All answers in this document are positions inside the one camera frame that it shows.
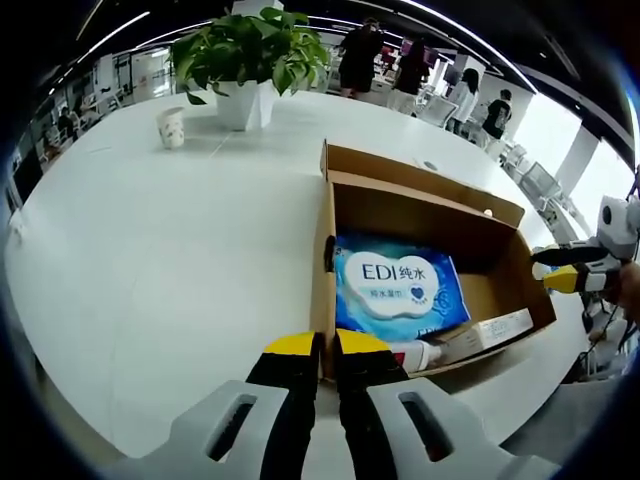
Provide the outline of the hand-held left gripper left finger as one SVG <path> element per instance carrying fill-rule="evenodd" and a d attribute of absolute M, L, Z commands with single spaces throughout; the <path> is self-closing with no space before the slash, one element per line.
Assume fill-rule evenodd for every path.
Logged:
<path fill-rule="evenodd" d="M 269 344 L 244 381 L 229 380 L 170 431 L 171 479 L 299 479 L 315 423 L 321 333 Z"/>

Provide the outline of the person's right hand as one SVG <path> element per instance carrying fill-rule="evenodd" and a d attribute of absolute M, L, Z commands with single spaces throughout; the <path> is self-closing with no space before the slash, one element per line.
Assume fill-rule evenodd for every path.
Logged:
<path fill-rule="evenodd" d="M 621 268 L 618 305 L 624 310 L 628 320 L 640 323 L 640 267 L 629 263 Z"/>

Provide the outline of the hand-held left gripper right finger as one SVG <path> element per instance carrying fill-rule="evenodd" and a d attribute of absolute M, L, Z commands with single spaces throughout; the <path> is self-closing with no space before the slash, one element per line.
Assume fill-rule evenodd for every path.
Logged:
<path fill-rule="evenodd" d="M 410 377 L 386 343 L 339 329 L 333 359 L 357 478 L 499 478 L 500 449 L 480 420 L 430 380 Z"/>

